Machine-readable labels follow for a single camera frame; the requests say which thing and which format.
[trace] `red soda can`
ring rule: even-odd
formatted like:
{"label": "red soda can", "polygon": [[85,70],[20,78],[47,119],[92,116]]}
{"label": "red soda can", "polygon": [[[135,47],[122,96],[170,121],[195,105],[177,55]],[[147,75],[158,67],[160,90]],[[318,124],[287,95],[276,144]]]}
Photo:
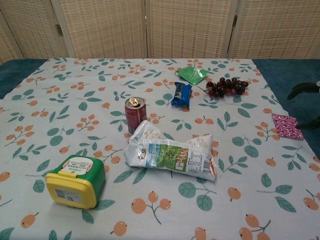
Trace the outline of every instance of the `red soda can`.
{"label": "red soda can", "polygon": [[146,103],[141,97],[130,97],[124,104],[129,133],[134,134],[139,124],[147,119]]}

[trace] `pink patterned wrapper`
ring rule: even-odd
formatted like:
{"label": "pink patterned wrapper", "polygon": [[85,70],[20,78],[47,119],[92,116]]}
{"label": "pink patterned wrapper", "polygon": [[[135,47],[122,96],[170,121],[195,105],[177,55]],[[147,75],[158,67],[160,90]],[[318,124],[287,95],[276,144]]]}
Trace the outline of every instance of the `pink patterned wrapper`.
{"label": "pink patterned wrapper", "polygon": [[280,137],[300,140],[304,139],[301,130],[296,128],[298,121],[295,117],[272,113],[272,119]]}

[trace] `container label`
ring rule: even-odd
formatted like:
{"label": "container label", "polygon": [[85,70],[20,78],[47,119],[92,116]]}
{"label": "container label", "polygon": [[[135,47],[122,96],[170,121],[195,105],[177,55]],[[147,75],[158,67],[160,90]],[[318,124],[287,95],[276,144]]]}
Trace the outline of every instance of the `container label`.
{"label": "container label", "polygon": [[55,188],[54,191],[55,191],[56,196],[59,199],[67,200],[69,202],[73,202],[73,203],[77,203],[77,204],[82,203],[81,197],[79,196],[79,194],[77,192],[62,190],[62,189],[58,189],[58,188]]}
{"label": "container label", "polygon": [[77,175],[84,175],[92,168],[94,162],[86,157],[73,157],[64,163],[61,171],[73,173]]}

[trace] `wicker screen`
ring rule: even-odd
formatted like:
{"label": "wicker screen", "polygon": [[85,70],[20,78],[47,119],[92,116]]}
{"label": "wicker screen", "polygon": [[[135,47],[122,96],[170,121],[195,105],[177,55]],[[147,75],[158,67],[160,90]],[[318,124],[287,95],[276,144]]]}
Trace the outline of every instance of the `wicker screen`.
{"label": "wicker screen", "polygon": [[233,0],[146,0],[149,57],[224,57],[233,3]]}
{"label": "wicker screen", "polygon": [[320,0],[247,0],[233,57],[311,58],[320,42]]}
{"label": "wicker screen", "polygon": [[0,9],[25,58],[67,57],[49,0],[0,0]]}
{"label": "wicker screen", "polygon": [[17,43],[0,12],[0,65],[12,59],[22,58]]}
{"label": "wicker screen", "polygon": [[75,57],[145,58],[144,0],[60,0]]}

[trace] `yellow container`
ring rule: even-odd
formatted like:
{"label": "yellow container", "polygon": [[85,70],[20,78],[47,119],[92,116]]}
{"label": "yellow container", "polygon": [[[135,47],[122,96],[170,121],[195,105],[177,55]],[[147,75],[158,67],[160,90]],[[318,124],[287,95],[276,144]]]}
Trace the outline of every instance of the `yellow container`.
{"label": "yellow container", "polygon": [[46,187],[55,202],[82,209],[96,206],[105,181],[103,162],[79,155],[69,156],[45,176]]}

